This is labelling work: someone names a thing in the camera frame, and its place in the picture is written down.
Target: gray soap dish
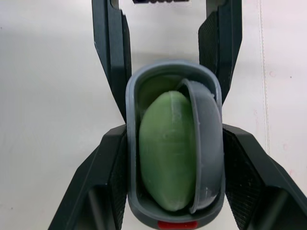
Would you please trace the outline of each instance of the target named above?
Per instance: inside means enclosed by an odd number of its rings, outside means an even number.
[[[204,165],[197,169],[194,203],[177,212],[164,210],[147,193],[142,183],[138,153],[139,127],[144,113],[158,96],[173,90],[181,91],[190,98],[193,115],[195,116],[196,111],[199,118],[196,123],[199,132],[197,157],[198,165]],[[133,214],[142,223],[155,229],[158,229],[160,221],[196,222],[197,227],[211,222],[220,212],[225,195],[222,97],[216,76],[201,65],[181,60],[145,66],[134,73],[128,82],[126,114],[128,202]]]

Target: soap dish lid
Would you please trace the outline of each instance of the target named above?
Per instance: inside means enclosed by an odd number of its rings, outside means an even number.
[[[217,198],[224,173],[222,114],[215,96],[196,81],[183,79],[177,90],[190,99],[196,139],[196,185],[191,214]]]

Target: green soap bar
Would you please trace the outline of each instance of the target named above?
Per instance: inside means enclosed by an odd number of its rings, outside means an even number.
[[[160,95],[142,119],[139,145],[149,194],[168,211],[183,209],[195,194],[196,140],[190,101],[177,91]]]

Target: white surface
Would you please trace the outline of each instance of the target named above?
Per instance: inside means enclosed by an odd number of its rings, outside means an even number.
[[[205,0],[133,5],[133,70],[198,62]],[[255,135],[307,194],[307,3],[243,0],[225,123]],[[123,120],[94,49],[90,0],[0,0],[0,229],[47,229],[69,182]],[[126,207],[123,230],[148,229]],[[237,229],[229,205],[204,229]]]

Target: red tab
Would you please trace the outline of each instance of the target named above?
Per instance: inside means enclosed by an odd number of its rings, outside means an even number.
[[[187,223],[168,223],[163,221],[158,221],[158,227],[160,229],[195,229],[197,228],[197,222],[187,222]]]

